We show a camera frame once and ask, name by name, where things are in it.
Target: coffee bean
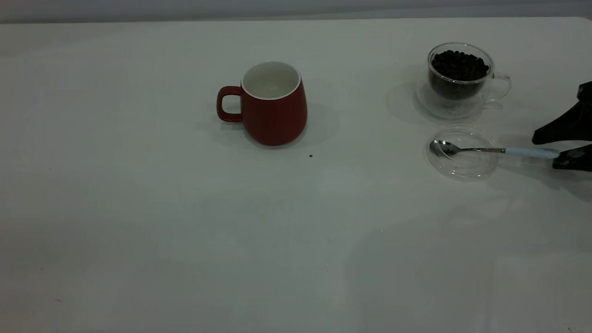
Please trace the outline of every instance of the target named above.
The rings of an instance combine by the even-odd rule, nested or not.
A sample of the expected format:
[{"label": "coffee bean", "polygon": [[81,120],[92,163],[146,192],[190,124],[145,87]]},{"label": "coffee bean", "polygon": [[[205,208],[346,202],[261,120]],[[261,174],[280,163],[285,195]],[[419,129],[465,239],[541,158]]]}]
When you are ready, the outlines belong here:
[{"label": "coffee bean", "polygon": [[[432,68],[440,75],[456,81],[476,81],[485,77],[490,67],[482,58],[464,52],[447,50],[434,55]],[[442,97],[460,100],[476,94],[483,86],[482,82],[461,85],[430,74],[432,88]]]}]

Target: white tabletop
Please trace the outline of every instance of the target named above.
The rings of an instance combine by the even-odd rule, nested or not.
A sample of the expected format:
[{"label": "white tabletop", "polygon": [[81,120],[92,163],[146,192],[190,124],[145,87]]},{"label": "white tabletop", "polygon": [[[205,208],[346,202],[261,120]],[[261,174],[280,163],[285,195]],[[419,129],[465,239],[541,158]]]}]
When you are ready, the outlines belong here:
[{"label": "white tabletop", "polygon": [[[475,44],[513,79],[475,124],[530,147],[592,79],[590,36],[582,18],[0,26],[0,331],[592,332],[592,175],[501,156],[447,178],[413,97],[433,46]],[[308,98],[281,148],[215,114],[268,59]]]}]

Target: white wall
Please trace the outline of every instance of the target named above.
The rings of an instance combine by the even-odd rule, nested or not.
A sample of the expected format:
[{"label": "white wall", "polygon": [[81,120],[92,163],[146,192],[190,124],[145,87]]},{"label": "white wall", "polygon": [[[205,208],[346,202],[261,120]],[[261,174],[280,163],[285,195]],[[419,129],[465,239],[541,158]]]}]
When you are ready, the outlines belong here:
[{"label": "white wall", "polygon": [[592,17],[592,0],[3,0],[0,3],[0,23],[288,16]]}]

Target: glass saucer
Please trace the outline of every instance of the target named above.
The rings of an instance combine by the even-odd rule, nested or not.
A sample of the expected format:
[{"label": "glass saucer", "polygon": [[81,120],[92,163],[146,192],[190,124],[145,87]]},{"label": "glass saucer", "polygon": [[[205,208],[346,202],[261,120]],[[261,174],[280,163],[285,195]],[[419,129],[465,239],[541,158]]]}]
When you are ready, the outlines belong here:
[{"label": "glass saucer", "polygon": [[456,124],[446,127],[434,135],[427,143],[427,158],[443,175],[460,180],[479,180],[490,176],[497,167],[497,153],[458,152],[447,155],[438,144],[446,141],[458,148],[494,148],[475,126]]}]

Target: metal spoon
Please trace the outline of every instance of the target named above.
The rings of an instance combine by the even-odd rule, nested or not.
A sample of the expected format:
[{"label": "metal spoon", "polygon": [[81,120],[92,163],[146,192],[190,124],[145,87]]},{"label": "metal spoon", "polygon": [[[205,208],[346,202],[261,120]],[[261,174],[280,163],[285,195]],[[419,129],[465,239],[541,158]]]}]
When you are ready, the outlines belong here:
[{"label": "metal spoon", "polygon": [[458,148],[454,143],[444,140],[434,140],[430,142],[430,149],[434,153],[444,152],[448,156],[452,156],[459,152],[487,152],[487,153],[502,153],[516,156],[527,156],[534,158],[548,158],[554,159],[559,157],[560,151],[557,149],[543,149],[543,148]]}]

